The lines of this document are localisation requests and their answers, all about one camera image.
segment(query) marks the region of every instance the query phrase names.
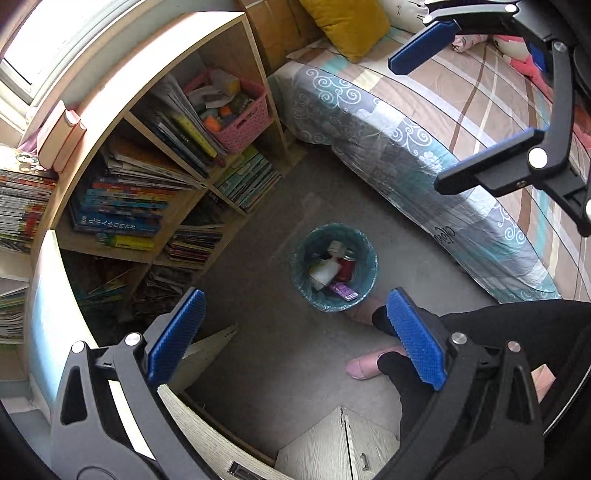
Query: pink plush toy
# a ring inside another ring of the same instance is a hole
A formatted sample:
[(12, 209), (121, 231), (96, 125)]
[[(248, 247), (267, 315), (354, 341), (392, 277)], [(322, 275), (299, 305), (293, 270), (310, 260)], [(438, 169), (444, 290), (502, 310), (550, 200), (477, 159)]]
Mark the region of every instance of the pink plush toy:
[[(495, 35), (494, 40), (496, 47), (503, 54), (503, 60), (519, 73), (528, 77), (550, 102), (553, 101), (554, 92), (552, 88), (546, 85), (540, 69), (534, 63), (534, 59), (525, 46), (525, 40), (521, 37), (510, 37), (508, 35)], [(591, 149), (591, 135), (581, 129), (578, 124), (573, 124), (573, 132), (585, 149)]]

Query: trash can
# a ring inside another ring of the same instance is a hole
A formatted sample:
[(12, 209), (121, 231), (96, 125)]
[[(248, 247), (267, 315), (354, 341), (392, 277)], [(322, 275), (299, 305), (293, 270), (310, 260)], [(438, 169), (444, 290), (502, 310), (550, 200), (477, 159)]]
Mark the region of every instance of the trash can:
[[(319, 255), (326, 252), (333, 240), (343, 242), (357, 256), (353, 277), (346, 282), (359, 294), (352, 301), (346, 301), (328, 288), (313, 289), (308, 277), (310, 267), (318, 263)], [(291, 256), (290, 267), (295, 287), (312, 306), (327, 313), (342, 312), (365, 299), (374, 287), (378, 256), (365, 234), (343, 223), (330, 223), (319, 226), (302, 240)]]

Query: black pants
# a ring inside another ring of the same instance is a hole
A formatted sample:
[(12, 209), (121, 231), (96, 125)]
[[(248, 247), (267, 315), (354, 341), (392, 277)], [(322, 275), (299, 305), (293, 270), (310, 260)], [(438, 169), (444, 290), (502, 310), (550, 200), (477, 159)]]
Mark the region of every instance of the black pants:
[[(420, 309), (422, 316), (434, 313)], [(449, 313), (440, 317), (451, 332), (463, 332), (480, 345), (501, 348), (508, 340), (522, 346), (532, 370), (547, 364), (558, 378), (579, 332), (591, 323), (591, 303), (568, 300), (527, 301), (486, 307), (474, 312)], [(372, 316), (374, 326), (397, 336), (380, 307)], [(410, 358), (388, 352), (378, 360), (378, 368), (400, 393), (402, 419), (400, 441), (413, 429), (433, 395), (430, 384), (423, 383)]]

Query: pink slipper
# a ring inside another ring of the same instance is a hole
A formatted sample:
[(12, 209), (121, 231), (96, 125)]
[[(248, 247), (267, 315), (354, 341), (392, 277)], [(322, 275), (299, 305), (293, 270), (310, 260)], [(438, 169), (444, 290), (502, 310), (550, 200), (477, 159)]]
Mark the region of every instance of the pink slipper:
[(400, 355), (406, 356), (406, 350), (402, 345), (389, 346), (376, 352), (353, 358), (347, 364), (345, 370), (355, 380), (367, 380), (368, 378), (377, 377), (381, 373), (378, 369), (378, 358), (388, 352), (398, 352)]

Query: window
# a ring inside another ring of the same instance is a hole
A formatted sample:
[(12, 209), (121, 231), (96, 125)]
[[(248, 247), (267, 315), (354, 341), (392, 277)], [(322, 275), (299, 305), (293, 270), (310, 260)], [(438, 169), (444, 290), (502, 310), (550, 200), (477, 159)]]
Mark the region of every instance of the window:
[(28, 105), (105, 26), (139, 0), (42, 0), (10, 43), (0, 81)]

